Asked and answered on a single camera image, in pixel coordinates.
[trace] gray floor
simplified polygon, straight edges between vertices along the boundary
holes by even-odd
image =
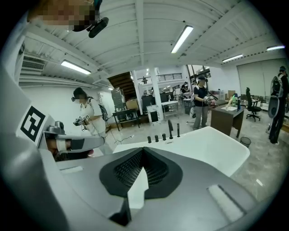
[[[243,166],[232,176],[232,179],[251,192],[258,201],[262,201],[278,190],[283,177],[287,173],[289,166],[289,134],[281,131],[279,145],[273,145],[269,142],[268,134],[266,133],[268,124],[271,122],[268,114],[260,112],[261,121],[256,122],[252,118],[246,119],[246,114],[248,114],[247,110],[245,110],[240,137],[246,136],[252,141],[249,147],[251,154]],[[184,108],[180,108],[179,119],[174,116],[168,117],[168,119],[171,119],[174,128],[177,127],[177,123],[180,123],[181,134],[192,131],[193,124],[187,124],[186,122],[194,121],[194,119],[184,114]],[[208,115],[208,125],[210,124],[210,119],[211,112]],[[117,129],[113,129],[112,133],[114,138],[119,141],[133,135],[132,138],[123,140],[122,144],[143,142],[147,140],[147,136],[154,137],[154,135],[158,134],[161,137],[163,133],[168,136],[168,123],[163,121],[158,126],[141,124],[140,129],[138,126],[132,126],[123,128],[120,132]],[[230,136],[239,141],[236,135],[237,130],[232,128]],[[109,132],[107,142],[114,150],[116,145],[120,143],[115,143],[113,136]]]

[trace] trash can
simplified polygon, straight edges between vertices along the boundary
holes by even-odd
[[[185,114],[190,114],[191,111],[191,100],[190,99],[184,99],[184,105],[185,105]]]
[[[240,143],[248,148],[251,144],[251,140],[247,137],[241,137]]]

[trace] office chair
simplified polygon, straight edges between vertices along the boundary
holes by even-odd
[[[260,121],[260,117],[256,116],[256,113],[260,112],[261,108],[256,106],[257,102],[254,102],[254,103],[252,102],[249,88],[246,89],[246,96],[247,96],[247,101],[248,101],[247,109],[248,109],[248,111],[252,112],[252,114],[249,114],[249,115],[246,116],[246,119],[248,119],[249,117],[253,117],[255,122],[256,122],[256,118],[258,118],[259,121]]]

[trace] fluorescent light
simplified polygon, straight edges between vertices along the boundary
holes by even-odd
[[[226,59],[226,60],[223,60],[223,62],[227,62],[227,61],[230,61],[230,60],[234,60],[234,59],[237,59],[237,58],[240,58],[240,57],[243,57],[243,55],[241,54],[241,55],[233,56],[233,57],[231,57],[231,58],[228,58],[228,59]]]
[[[191,26],[186,26],[185,27],[185,29],[182,31],[182,34],[178,38],[178,40],[176,42],[176,45],[174,46],[174,48],[172,50],[172,54],[177,53],[177,51],[180,49],[181,45],[184,43],[186,38],[188,38],[188,36],[192,32],[192,30],[193,30],[193,27],[191,27]]]
[[[79,72],[81,72],[81,73],[83,73],[83,74],[91,74],[90,71],[88,71],[88,70],[86,70],[86,69],[83,69],[82,67],[79,67],[79,66],[77,66],[77,65],[75,65],[75,64],[72,64],[72,63],[70,63],[70,62],[68,62],[68,61],[66,61],[66,60],[64,60],[64,61],[61,63],[61,65],[62,65],[62,66],[65,66],[65,67],[68,67],[68,68],[70,68],[70,69],[79,71]]]
[[[285,46],[281,45],[281,46],[271,46],[267,48],[267,51],[273,51],[273,50],[278,50],[278,49],[284,49]]]

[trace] gray pants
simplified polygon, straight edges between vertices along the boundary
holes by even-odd
[[[206,127],[207,118],[208,118],[208,106],[196,106],[195,112],[196,112],[196,120],[193,126],[193,129],[199,129],[200,126],[200,118],[202,117],[202,128]]]
[[[99,134],[99,136],[106,137],[106,134],[105,134],[105,132],[102,132]],[[112,149],[110,148],[108,143],[105,141],[105,139],[104,139],[104,145],[98,147],[98,149],[103,153],[103,155],[109,155],[109,154],[113,153]]]

